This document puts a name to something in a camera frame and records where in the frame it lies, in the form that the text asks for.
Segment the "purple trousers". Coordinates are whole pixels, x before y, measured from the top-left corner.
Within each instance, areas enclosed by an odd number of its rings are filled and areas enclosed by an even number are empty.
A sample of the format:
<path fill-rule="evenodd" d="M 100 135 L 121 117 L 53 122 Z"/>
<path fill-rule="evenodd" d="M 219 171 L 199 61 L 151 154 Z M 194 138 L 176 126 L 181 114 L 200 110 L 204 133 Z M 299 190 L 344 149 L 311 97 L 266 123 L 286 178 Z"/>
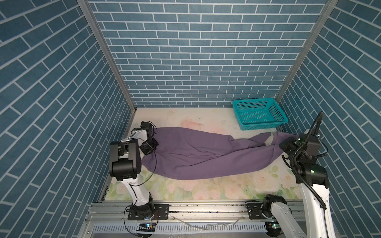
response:
<path fill-rule="evenodd" d="M 275 133 L 266 132 L 251 138 L 234 139 L 230 135 L 208 133 L 187 128 L 159 128 L 156 174 L 181 180 L 211 179 L 251 173 L 251 154 L 256 147 L 269 146 Z M 142 165 L 154 169 L 152 154 L 144 156 Z"/>

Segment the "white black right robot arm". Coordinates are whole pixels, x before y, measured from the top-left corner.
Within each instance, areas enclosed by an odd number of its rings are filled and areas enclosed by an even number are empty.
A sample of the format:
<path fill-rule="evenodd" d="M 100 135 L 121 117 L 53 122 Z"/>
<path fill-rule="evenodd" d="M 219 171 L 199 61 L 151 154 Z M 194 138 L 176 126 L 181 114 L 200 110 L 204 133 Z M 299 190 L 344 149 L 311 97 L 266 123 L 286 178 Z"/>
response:
<path fill-rule="evenodd" d="M 295 175 L 302 194 L 307 230 L 303 231 L 294 218 L 286 200 L 277 195 L 267 194 L 261 207 L 262 215 L 273 220 L 267 226 L 268 235 L 287 238 L 334 238 L 336 236 L 329 204 L 329 179 L 324 167 L 316 163 L 327 152 L 319 153 L 324 146 L 320 135 L 308 137 L 300 134 L 281 143 L 280 148 L 287 153 L 285 164 Z"/>

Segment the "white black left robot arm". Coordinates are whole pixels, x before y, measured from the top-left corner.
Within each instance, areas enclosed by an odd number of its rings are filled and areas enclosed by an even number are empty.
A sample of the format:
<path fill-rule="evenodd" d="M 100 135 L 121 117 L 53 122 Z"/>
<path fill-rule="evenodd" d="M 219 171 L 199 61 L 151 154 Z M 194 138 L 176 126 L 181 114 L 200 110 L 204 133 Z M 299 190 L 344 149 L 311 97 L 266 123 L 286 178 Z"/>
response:
<path fill-rule="evenodd" d="M 141 154 L 154 153 L 158 145 L 154 134 L 154 129 L 140 127 L 133 129 L 129 137 L 110 143 L 109 174 L 132 196 L 132 205 L 128 208 L 132 220 L 151 220 L 157 214 L 153 198 L 140 178 Z"/>

